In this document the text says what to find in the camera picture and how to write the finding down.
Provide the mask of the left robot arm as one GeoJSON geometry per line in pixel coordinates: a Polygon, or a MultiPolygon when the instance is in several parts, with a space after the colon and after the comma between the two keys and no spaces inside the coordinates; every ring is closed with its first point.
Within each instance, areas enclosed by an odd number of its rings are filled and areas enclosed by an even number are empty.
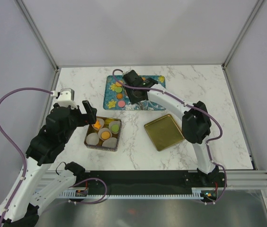
{"type": "Polygon", "coordinates": [[[27,166],[22,170],[26,176],[18,176],[22,184],[16,193],[10,191],[0,205],[1,223],[9,227],[30,226],[30,221],[36,223],[48,205],[64,190],[85,183],[85,168],[70,162],[50,184],[36,192],[43,175],[64,150],[76,128],[96,123],[96,108],[87,100],[82,104],[86,110],[84,114],[79,108],[54,104],[46,117],[46,124],[31,140],[26,151],[27,166]]]}

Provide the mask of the orange fish cookie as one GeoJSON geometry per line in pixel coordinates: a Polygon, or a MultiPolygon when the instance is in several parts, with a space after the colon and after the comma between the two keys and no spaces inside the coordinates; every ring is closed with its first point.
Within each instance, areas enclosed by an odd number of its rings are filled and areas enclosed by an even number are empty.
{"type": "Polygon", "coordinates": [[[95,130],[100,130],[102,125],[99,120],[96,120],[96,123],[92,125],[95,130]]]}

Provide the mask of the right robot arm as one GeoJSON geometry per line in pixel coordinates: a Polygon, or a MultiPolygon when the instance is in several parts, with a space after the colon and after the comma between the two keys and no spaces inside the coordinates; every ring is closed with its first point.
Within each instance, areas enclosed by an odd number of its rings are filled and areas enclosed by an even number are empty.
{"type": "Polygon", "coordinates": [[[214,164],[208,150],[207,140],[212,123],[206,105],[201,101],[189,104],[168,91],[155,79],[142,79],[134,70],[123,74],[123,81],[131,103],[144,100],[154,102],[181,120],[181,133],[193,145],[197,158],[199,183],[206,187],[213,184],[219,167],[214,164]]]}

